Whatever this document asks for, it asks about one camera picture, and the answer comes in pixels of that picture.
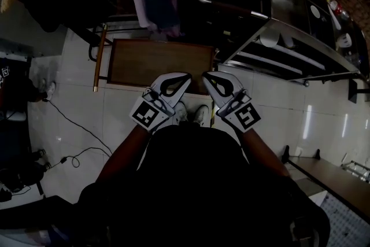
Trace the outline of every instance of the floor tile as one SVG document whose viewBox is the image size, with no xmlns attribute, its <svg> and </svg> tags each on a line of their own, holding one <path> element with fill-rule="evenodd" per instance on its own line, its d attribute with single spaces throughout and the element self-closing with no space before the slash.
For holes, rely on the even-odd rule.
<svg viewBox="0 0 370 247">
<path fill-rule="evenodd" d="M 81 152 L 79 147 L 61 143 L 52 151 L 47 152 L 51 164 L 58 163 L 64 156 L 74 156 Z M 47 197 L 59 196 L 70 203 L 78 202 L 82 190 L 96 181 L 103 165 L 103 155 L 87 151 L 78 157 L 80 166 L 73 167 L 71 158 L 48 170 L 41 180 L 42 188 Z"/>
<path fill-rule="evenodd" d="M 92 132 L 99 139 L 103 137 L 103 102 L 105 89 L 93 92 L 91 87 L 58 84 L 52 103 L 70 120 Z M 71 145 L 101 148 L 100 141 L 82 128 L 58 114 L 60 138 Z"/>
<path fill-rule="evenodd" d="M 358 81 L 358 88 L 363 87 L 363 82 Z M 337 82 L 310 82 L 305 96 L 305 107 L 307 111 L 309 106 L 314 112 L 325 113 L 329 115 L 345 114 L 353 116 L 370 115 L 369 103 L 365 102 L 365 95 L 357 95 L 357 103 L 354 104 L 348 100 L 348 80 Z"/>
<path fill-rule="evenodd" d="M 357 161 L 365 164 L 370 157 L 369 130 L 366 129 L 366 120 L 357 116 L 348 116 L 344 137 L 337 150 L 332 149 L 330 154 L 334 164 L 340 165 L 347 153 L 346 162 Z"/>
<path fill-rule="evenodd" d="M 6 237 L 3 235 L 0 235 L 0 246 L 1 247 L 31 247 L 34 245 L 29 245 L 23 242 L 18 242 L 15 239 L 12 239 L 12 236 Z"/>
<path fill-rule="evenodd" d="M 306 88 L 302 85 L 254 74 L 252 99 L 255 104 L 303 110 Z"/>
<path fill-rule="evenodd" d="M 122 91 L 137 91 L 141 93 L 143 93 L 146 89 L 145 87 L 126 86 L 124 84 L 112 84 L 112 83 L 107 83 L 105 88 Z"/>
<path fill-rule="evenodd" d="M 252 94 L 254 72 L 225 65 L 219 65 L 219 71 L 235 75 L 240 80 L 243 87 L 248 91 L 248 94 Z"/>
<path fill-rule="evenodd" d="M 34 143 L 39 143 L 44 135 L 51 138 L 60 138 L 60 115 L 57 110 L 47 102 L 28 103 L 28 128 L 29 135 Z"/>
<path fill-rule="evenodd" d="M 303 148 L 302 156 L 313 157 L 317 149 L 327 161 L 340 165 L 346 152 L 356 146 L 353 128 L 356 118 L 304 112 L 304 119 L 298 146 Z"/>
<path fill-rule="evenodd" d="M 29 189 L 28 187 L 22 189 L 18 193 L 18 194 L 20 194 L 19 196 L 12 196 L 12 199 L 10 201 L 1 202 L 0 203 L 0 210 L 17 207 L 17 206 L 24 205 L 24 204 L 29 204 L 29 203 L 32 203 L 32 202 L 39 201 L 43 198 L 43 196 L 40 195 L 40 192 L 37 188 L 37 185 L 32 185 L 32 186 L 30 186 L 30 188 L 31 189 L 27 193 L 25 193 L 25 192 Z"/>
<path fill-rule="evenodd" d="M 105 89 L 103 141 L 115 151 L 135 127 L 129 113 L 139 96 L 138 91 Z"/>
<path fill-rule="evenodd" d="M 258 113 L 261 120 L 254 129 L 275 154 L 281 156 L 286 145 L 297 147 L 303 111 L 259 106 Z"/>
<path fill-rule="evenodd" d="M 46 83 L 56 82 L 60 76 L 62 56 L 33 58 L 29 69 L 29 78 L 34 86 L 40 88 L 42 79 Z"/>
<path fill-rule="evenodd" d="M 58 136 L 45 134 L 43 132 L 37 131 L 34 128 L 29 128 L 29 140 L 31 142 L 32 151 L 35 152 L 39 149 L 44 149 L 46 156 L 43 158 L 43 162 L 50 162 L 51 165 L 54 165 L 54 160 L 49 160 L 49 153 L 53 153 L 54 149 L 60 149 L 61 138 Z"/>
<path fill-rule="evenodd" d="M 73 31 L 68 30 L 63 49 L 61 71 L 57 82 L 91 87 L 94 85 L 96 63 L 89 59 L 88 48 L 89 44 L 86 41 Z M 110 48 L 104 47 L 100 68 L 101 76 L 108 74 Z M 93 48 L 93 57 L 96 57 L 97 51 L 97 47 Z M 105 80 L 99 81 L 99 87 L 105 87 L 105 84 Z"/>
</svg>

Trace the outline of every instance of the wooden board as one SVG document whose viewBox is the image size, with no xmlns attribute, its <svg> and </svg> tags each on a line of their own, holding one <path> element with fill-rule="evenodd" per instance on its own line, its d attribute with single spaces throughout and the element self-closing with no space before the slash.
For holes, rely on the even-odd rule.
<svg viewBox="0 0 370 247">
<path fill-rule="evenodd" d="M 289 163 L 370 223 L 370 184 L 323 159 L 290 157 Z"/>
<path fill-rule="evenodd" d="M 187 93 L 207 94 L 202 73 L 211 71 L 214 49 L 208 46 L 138 39 L 115 39 L 108 83 L 150 86 L 161 74 L 187 72 L 193 76 Z"/>
</svg>

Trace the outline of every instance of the person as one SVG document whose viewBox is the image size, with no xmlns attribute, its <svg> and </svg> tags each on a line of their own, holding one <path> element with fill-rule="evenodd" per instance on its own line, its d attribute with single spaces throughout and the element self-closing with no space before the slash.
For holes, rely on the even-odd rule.
<svg viewBox="0 0 370 247">
<path fill-rule="evenodd" d="M 56 90 L 55 82 L 46 86 L 46 80 L 42 79 L 39 90 L 34 86 L 32 80 L 24 75 L 24 71 L 20 71 L 16 67 L 9 67 L 3 61 L 0 65 L 2 67 L 0 67 L 0 121 L 23 121 L 26 117 L 27 102 L 51 100 Z"/>
<path fill-rule="evenodd" d="M 175 111 L 153 135 L 135 126 L 82 191 L 76 245 L 295 246 L 315 230 L 326 246 L 327 216 L 253 129 L 235 130 L 239 145 L 205 127 L 207 106 L 193 120 L 181 101 Z"/>
</svg>

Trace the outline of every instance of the white sneaker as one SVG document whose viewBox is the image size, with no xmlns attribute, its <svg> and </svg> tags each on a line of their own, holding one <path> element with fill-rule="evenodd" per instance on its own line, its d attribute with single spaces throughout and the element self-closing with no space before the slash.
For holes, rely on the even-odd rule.
<svg viewBox="0 0 370 247">
<path fill-rule="evenodd" d="M 41 85 L 39 87 L 39 90 L 40 90 L 40 93 L 46 92 L 46 79 L 45 78 L 41 80 Z"/>
<path fill-rule="evenodd" d="M 209 113 L 209 108 L 207 105 L 201 105 L 195 113 L 194 123 L 199 124 L 201 127 L 204 126 Z"/>
<path fill-rule="evenodd" d="M 45 99 L 46 101 L 51 100 L 51 98 L 53 97 L 54 92 L 56 91 L 56 87 L 57 87 L 56 83 L 52 82 L 50 84 L 50 86 L 47 88 L 47 90 L 46 90 L 47 97 Z"/>
<path fill-rule="evenodd" d="M 181 121 L 187 121 L 187 110 L 185 107 L 185 104 L 179 101 L 175 108 L 175 115 L 173 116 L 173 121 L 172 123 L 176 126 L 180 124 Z"/>
</svg>

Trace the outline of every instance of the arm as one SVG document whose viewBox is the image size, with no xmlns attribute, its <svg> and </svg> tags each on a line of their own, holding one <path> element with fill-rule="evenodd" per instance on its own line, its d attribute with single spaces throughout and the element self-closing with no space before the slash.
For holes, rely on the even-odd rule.
<svg viewBox="0 0 370 247">
<path fill-rule="evenodd" d="M 278 159 L 276 154 L 266 145 L 254 129 L 246 131 L 244 134 L 238 129 L 234 129 L 239 138 L 242 149 L 247 156 L 250 164 L 261 165 L 272 173 L 279 176 L 290 177 L 287 168 Z"/>
<path fill-rule="evenodd" d="M 3 108 L 3 105 L 4 105 L 5 82 L 6 82 L 6 79 L 3 80 L 2 88 L 0 88 L 0 109 L 2 109 Z"/>
<path fill-rule="evenodd" d="M 136 171 L 150 137 L 148 131 L 137 125 L 106 162 L 97 182 L 108 182 L 117 175 Z"/>
</svg>

